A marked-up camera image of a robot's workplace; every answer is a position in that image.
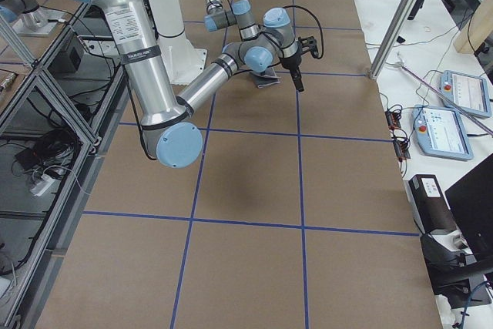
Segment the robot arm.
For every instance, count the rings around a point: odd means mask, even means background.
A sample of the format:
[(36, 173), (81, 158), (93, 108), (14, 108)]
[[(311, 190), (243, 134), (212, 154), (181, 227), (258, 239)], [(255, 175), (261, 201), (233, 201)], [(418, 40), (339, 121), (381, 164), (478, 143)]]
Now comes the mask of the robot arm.
[(296, 37), (284, 8), (270, 9), (257, 24), (246, 0), (233, 3), (229, 11), (223, 10), (220, 0), (206, 0), (206, 27), (215, 31), (236, 25), (241, 40), (228, 44), (175, 94), (156, 30), (166, 20), (171, 21), (174, 32), (182, 28), (178, 0), (79, 1), (102, 10), (143, 111), (141, 143), (148, 156), (165, 166), (183, 168), (201, 154), (203, 137), (190, 118), (241, 67), (262, 73), (279, 60), (290, 71), (296, 89), (304, 88), (299, 66), (310, 42)]
[(255, 39), (260, 33), (248, 0), (205, 0), (204, 25), (209, 32), (236, 25), (242, 41)]

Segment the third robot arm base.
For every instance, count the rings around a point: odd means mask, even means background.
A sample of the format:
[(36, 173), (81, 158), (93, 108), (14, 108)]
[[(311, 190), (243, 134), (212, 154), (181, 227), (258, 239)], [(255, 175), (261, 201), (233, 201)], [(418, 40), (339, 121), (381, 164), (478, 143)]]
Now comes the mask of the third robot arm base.
[(20, 36), (47, 37), (67, 22), (64, 11), (43, 8), (37, 0), (1, 0), (1, 16)]

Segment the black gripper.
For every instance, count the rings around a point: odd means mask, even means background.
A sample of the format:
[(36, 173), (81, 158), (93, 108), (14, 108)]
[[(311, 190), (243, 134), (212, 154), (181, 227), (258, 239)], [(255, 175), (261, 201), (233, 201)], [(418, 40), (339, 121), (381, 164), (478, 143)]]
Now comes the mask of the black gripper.
[(295, 89), (298, 92), (304, 91), (304, 85), (302, 82), (302, 74), (300, 72), (300, 64), (302, 62), (300, 47), (297, 46), (296, 50), (290, 50), (289, 52), (284, 52), (284, 56), (280, 57), (281, 65), (290, 71), (291, 78)]

